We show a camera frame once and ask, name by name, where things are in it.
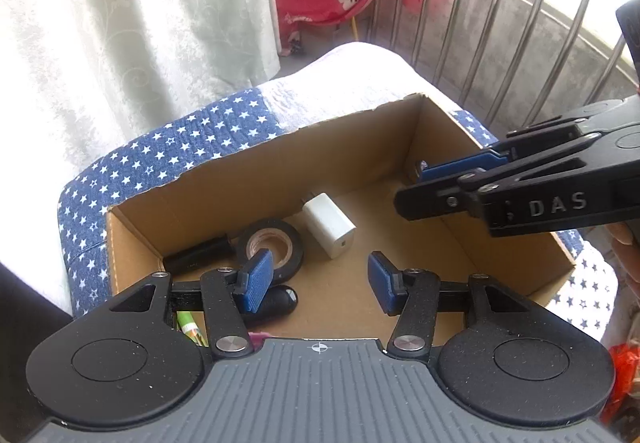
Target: metal railing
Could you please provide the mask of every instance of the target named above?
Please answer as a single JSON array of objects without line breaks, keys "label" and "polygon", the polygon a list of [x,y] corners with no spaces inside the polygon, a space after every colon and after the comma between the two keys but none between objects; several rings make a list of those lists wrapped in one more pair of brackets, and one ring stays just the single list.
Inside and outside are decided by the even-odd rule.
[{"label": "metal railing", "polygon": [[[562,71],[562,68],[564,68],[565,63],[567,62],[569,53],[572,47],[574,46],[576,39],[578,38],[578,33],[580,33],[581,31],[584,31],[582,29],[582,21],[584,19],[584,15],[586,13],[589,1],[590,0],[580,1],[580,5],[578,6],[578,9],[573,18],[573,21],[571,22],[568,34],[564,39],[564,42],[560,48],[558,56],[556,57],[553,67],[551,68],[546,78],[545,84],[540,90],[538,97],[536,98],[535,102],[530,108],[530,111],[528,112],[522,125],[528,125],[528,124],[531,124],[533,121],[535,121],[536,118],[539,116],[540,111],[542,110],[546,101],[548,100],[548,97],[552,89],[554,88],[554,86],[556,85],[556,82],[558,81],[558,77]],[[429,2],[430,0],[422,0],[420,13],[418,16],[417,31],[414,38],[414,44],[412,47],[412,52],[410,57],[410,63],[414,69],[418,63],[420,48],[422,45],[422,41],[424,39],[424,31],[426,27]],[[495,97],[493,98],[492,105],[489,109],[489,112],[487,113],[487,116],[483,120],[485,125],[487,126],[490,126],[494,122],[498,112],[500,111],[502,104],[504,103],[504,100],[506,98],[508,90],[511,87],[516,71],[520,66],[525,50],[527,49],[527,45],[529,44],[529,40],[531,38],[534,26],[536,24],[536,20],[540,14],[543,2],[544,0],[533,0],[532,6],[530,8],[530,11],[527,17],[527,21],[524,25],[523,32],[520,36],[516,51],[511,59],[509,67],[506,70],[502,83],[500,84],[500,87]],[[453,0],[453,3],[452,3],[452,8],[449,14],[449,21],[447,23],[447,28],[444,35],[442,48],[438,56],[438,61],[434,70],[434,76],[431,80],[433,85],[436,87],[438,87],[438,85],[440,84],[444,66],[447,61],[447,56],[449,55],[449,49],[452,43],[452,38],[456,28],[456,21],[457,21],[458,13],[460,10],[460,3],[461,3],[461,0]],[[494,28],[495,17],[498,11],[499,4],[500,4],[500,0],[491,0],[489,4],[488,13],[484,22],[484,26],[482,28],[478,45],[476,47],[473,59],[471,60],[470,67],[466,74],[465,82],[463,83],[462,89],[460,90],[460,97],[458,99],[458,103],[462,107],[464,107],[465,103],[467,102],[469,92],[472,88],[474,79],[478,72],[478,68],[482,60],[482,56],[484,55],[484,51],[486,49],[489,36],[491,35],[492,29]],[[375,35],[376,35],[379,10],[380,10],[380,0],[374,0],[372,19],[370,20],[369,31],[367,33],[367,36],[370,38],[372,37],[375,38]],[[389,42],[389,49],[391,49],[392,51],[396,50],[399,29],[400,29],[401,15],[402,15],[402,0],[396,0],[394,5],[394,12],[392,17],[392,25],[391,25],[391,35],[390,35],[390,42]],[[620,38],[618,39],[618,43],[615,45],[612,53],[609,55],[607,59],[606,66],[598,76],[596,83],[594,84],[593,89],[590,92],[590,95],[588,96],[587,100],[584,103],[580,102],[580,105],[584,105],[586,103],[593,103],[598,99],[600,93],[602,92],[602,90],[606,85],[606,82],[609,80],[611,73],[613,72],[614,68],[617,66],[624,47],[625,47],[625,41],[623,40],[622,36],[620,36]]]}]

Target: blue gripper pad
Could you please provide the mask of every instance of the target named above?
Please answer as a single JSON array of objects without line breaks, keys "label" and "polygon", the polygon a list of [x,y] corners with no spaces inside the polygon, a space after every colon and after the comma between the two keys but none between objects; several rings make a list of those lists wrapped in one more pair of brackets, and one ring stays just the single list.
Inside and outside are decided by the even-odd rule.
[{"label": "blue gripper pad", "polygon": [[367,261],[367,276],[382,311],[389,316],[399,315],[408,296],[402,272],[381,251],[373,251]]},{"label": "blue gripper pad", "polygon": [[420,174],[419,183],[425,181],[432,181],[434,179],[444,178],[452,176],[453,174],[460,174],[474,168],[483,168],[484,170],[491,170],[492,168],[505,165],[509,162],[507,156],[501,156],[497,152],[487,149],[474,154],[473,156],[467,156],[466,158],[456,159],[449,163],[443,163],[442,165],[436,165],[434,167],[426,168]]},{"label": "blue gripper pad", "polygon": [[262,248],[238,271],[234,296],[241,313],[255,313],[273,280],[273,255]]}]

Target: green pen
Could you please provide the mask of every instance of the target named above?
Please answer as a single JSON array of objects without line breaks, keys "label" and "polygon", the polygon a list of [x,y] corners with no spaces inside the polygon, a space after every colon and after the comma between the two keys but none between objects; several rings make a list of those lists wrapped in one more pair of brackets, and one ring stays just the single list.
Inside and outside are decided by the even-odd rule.
[{"label": "green pen", "polygon": [[178,311],[178,325],[182,332],[187,335],[197,346],[205,346],[200,328],[193,320],[190,311]]}]

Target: crosshair marking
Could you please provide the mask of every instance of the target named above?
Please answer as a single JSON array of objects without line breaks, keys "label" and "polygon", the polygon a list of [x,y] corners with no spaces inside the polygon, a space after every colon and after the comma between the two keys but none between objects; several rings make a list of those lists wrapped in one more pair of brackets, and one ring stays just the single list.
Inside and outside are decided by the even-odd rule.
[{"label": "crosshair marking", "polygon": [[313,349],[316,353],[324,353],[327,349],[331,349],[331,347],[323,344],[322,342],[318,342],[313,344],[312,346],[309,346],[308,349]]}]

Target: red plastic bag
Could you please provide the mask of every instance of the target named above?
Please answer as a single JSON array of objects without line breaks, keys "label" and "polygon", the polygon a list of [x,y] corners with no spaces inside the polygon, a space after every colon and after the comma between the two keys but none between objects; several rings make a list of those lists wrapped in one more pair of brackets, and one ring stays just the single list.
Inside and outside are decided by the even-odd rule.
[{"label": "red plastic bag", "polygon": [[609,349],[609,354],[613,359],[616,370],[616,380],[613,383],[613,390],[607,400],[607,404],[602,410],[600,420],[608,425],[615,413],[622,405],[622,401],[631,390],[638,363],[640,362],[640,347],[620,344]]}]

